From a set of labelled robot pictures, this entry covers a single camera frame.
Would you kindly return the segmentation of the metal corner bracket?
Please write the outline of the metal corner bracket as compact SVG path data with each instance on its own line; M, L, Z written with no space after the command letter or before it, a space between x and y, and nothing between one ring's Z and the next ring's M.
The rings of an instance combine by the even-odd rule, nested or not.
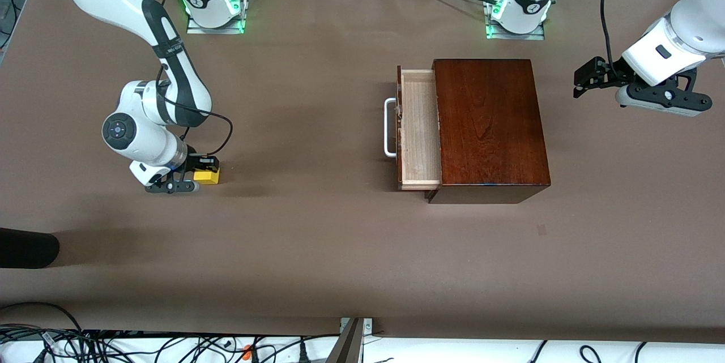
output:
M340 325L339 325L339 332L342 334L344 332L345 328L347 327L347 324L349 324L352 321L352 318L344 317L340 319ZM373 334L373 319L372 318L361 318L363 332L362 336L371 336Z

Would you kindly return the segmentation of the brown table cover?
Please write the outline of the brown table cover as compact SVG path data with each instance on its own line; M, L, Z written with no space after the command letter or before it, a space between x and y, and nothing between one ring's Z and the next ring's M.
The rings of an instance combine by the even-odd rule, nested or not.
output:
M49 268L0 268L0 306L83 328L725 342L725 68L686 118L572 98L603 52L599 0L557 0L544 41L488 40L468 0L251 0L242 35L186 35L234 133L218 185L150 194L104 118L158 61L73 0L27 0L0 64L0 227L53 232ZM530 59L551 187L427 204L382 149L396 67Z

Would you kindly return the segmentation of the metal base plate left arm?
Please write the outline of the metal base plate left arm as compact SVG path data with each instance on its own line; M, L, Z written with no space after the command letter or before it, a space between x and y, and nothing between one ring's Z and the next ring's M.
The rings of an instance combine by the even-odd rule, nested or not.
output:
M539 23L536 30L530 33L513 33L506 30L500 22L494 20L493 12L498 10L493 4L484 2L486 38L488 40L526 40L543 41L545 39L543 23Z

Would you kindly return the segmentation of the wooden drawer with white handle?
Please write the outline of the wooden drawer with white handle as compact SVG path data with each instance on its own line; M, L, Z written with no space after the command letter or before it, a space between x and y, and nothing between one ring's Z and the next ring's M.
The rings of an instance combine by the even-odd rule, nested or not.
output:
M432 69L397 67L396 92L383 103L383 153L396 162L401 191L442 185L437 80Z

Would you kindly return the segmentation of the black cylindrical object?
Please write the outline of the black cylindrical object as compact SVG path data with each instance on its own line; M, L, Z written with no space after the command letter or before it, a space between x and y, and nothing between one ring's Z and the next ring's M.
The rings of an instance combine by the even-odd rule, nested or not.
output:
M0 268L49 267L59 250L59 240L50 233L0 227Z

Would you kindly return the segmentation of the metal base plate right arm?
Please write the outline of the metal base plate right arm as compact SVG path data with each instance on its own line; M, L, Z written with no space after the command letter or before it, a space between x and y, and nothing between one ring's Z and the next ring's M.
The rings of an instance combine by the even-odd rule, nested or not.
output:
M199 33L200 35L241 35L245 32L246 12L234 16L228 23L222 27L205 28L197 24L191 17L188 9L185 10L188 15L187 33Z

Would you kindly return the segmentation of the dark brown wooden cabinet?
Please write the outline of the dark brown wooden cabinet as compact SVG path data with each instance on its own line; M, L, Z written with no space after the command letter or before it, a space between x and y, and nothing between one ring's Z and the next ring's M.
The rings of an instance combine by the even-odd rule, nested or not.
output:
M430 204L518 204L552 184L530 59L435 59L442 181Z

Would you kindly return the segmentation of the dark slanted beam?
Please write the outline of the dark slanted beam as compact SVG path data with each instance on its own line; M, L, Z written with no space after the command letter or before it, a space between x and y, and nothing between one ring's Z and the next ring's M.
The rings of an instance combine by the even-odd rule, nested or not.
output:
M325 363L360 363L365 329L363 318L347 319Z

